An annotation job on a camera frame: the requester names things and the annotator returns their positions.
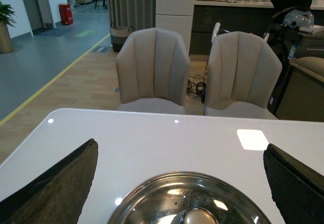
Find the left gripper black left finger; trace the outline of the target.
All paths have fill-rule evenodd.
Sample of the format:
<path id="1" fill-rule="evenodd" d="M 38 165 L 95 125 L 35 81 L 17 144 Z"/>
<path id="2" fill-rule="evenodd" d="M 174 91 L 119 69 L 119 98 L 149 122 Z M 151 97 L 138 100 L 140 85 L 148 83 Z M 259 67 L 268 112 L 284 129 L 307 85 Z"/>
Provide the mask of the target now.
<path id="1" fill-rule="evenodd" d="M 98 144 L 89 139 L 1 201 L 1 223 L 77 223 L 90 192 Z"/>

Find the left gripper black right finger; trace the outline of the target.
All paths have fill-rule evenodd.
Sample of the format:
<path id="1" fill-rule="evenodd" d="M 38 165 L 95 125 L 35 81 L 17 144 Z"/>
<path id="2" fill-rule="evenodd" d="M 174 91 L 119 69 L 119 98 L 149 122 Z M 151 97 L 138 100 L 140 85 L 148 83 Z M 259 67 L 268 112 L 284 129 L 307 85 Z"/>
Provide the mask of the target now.
<path id="1" fill-rule="evenodd" d="M 263 163 L 285 223 L 323 223 L 323 175 L 270 143 Z"/>

